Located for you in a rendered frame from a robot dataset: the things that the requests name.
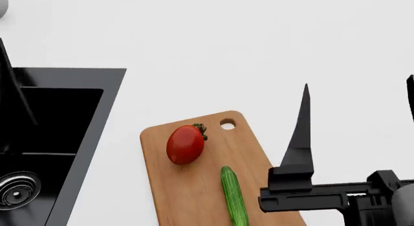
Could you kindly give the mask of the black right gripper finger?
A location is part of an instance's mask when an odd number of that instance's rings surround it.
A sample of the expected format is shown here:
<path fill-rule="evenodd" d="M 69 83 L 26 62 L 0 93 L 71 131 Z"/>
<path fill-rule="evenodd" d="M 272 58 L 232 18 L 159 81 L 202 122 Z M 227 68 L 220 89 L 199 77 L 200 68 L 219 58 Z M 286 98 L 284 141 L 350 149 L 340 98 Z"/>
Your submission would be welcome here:
<path fill-rule="evenodd" d="M 314 165 L 311 152 L 311 98 L 305 85 L 296 127 L 278 167 L 268 171 L 271 191 L 307 191 L 312 188 Z"/>
<path fill-rule="evenodd" d="M 414 74 L 411 74 L 406 80 L 406 85 L 411 116 L 414 120 Z"/>

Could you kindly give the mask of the wooden cutting board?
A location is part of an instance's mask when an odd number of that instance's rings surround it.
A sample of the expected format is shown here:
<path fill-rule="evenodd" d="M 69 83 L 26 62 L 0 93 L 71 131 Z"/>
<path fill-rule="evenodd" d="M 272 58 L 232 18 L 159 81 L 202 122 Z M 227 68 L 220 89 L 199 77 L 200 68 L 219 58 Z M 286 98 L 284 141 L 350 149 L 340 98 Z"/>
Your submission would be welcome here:
<path fill-rule="evenodd" d="M 167 156 L 169 136 L 179 126 L 202 123 L 208 140 L 200 157 L 175 165 Z M 232 226 L 221 185 L 221 167 L 236 173 L 250 226 L 306 226 L 299 212 L 265 213 L 259 189 L 272 166 L 248 122 L 238 111 L 146 128 L 140 141 L 159 226 Z"/>

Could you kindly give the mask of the black kitchen sink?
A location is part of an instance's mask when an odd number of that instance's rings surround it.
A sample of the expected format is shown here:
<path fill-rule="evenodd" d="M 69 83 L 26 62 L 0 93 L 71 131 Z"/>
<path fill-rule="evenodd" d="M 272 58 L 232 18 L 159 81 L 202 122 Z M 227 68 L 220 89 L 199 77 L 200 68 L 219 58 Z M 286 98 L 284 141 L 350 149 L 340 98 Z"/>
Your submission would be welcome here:
<path fill-rule="evenodd" d="M 13 70 L 38 124 L 0 123 L 0 177 L 32 172 L 41 190 L 21 208 L 0 210 L 0 226 L 66 226 L 125 70 Z"/>

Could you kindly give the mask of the metal sink drain strainer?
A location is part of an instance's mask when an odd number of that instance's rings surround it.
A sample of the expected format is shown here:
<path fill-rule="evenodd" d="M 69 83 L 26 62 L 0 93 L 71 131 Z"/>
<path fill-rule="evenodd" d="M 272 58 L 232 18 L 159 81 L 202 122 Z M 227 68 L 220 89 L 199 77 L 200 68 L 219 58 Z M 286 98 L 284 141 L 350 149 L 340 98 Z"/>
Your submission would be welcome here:
<path fill-rule="evenodd" d="M 41 180 L 32 172 L 0 177 L 0 210 L 14 210 L 32 202 L 40 193 Z"/>

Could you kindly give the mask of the black sink faucet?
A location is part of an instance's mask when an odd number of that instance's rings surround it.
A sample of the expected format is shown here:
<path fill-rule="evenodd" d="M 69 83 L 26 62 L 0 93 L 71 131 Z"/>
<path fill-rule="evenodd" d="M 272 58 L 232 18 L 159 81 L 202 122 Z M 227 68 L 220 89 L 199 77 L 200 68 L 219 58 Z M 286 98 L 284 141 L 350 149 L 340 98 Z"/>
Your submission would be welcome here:
<path fill-rule="evenodd" d="M 37 125 L 0 38 L 0 123 Z"/>

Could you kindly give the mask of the green cucumber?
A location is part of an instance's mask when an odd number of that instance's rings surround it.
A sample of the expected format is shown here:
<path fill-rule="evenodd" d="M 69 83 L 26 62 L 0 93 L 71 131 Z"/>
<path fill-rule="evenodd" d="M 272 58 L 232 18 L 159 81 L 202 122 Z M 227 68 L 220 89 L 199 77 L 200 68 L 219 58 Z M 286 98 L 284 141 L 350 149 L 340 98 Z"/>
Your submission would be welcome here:
<path fill-rule="evenodd" d="M 229 166 L 221 168 L 221 184 L 232 226 L 249 226 L 241 187 L 235 172 Z"/>

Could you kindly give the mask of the red tomato with stem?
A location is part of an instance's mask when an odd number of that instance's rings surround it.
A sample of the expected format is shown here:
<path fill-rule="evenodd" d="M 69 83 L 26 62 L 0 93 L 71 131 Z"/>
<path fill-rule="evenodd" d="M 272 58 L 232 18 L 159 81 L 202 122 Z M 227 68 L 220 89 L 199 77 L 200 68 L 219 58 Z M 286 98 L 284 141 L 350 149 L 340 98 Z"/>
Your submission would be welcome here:
<path fill-rule="evenodd" d="M 166 145 L 169 160 L 176 165 L 187 165 L 195 161 L 203 152 L 208 136 L 204 124 L 180 126 L 170 136 Z"/>

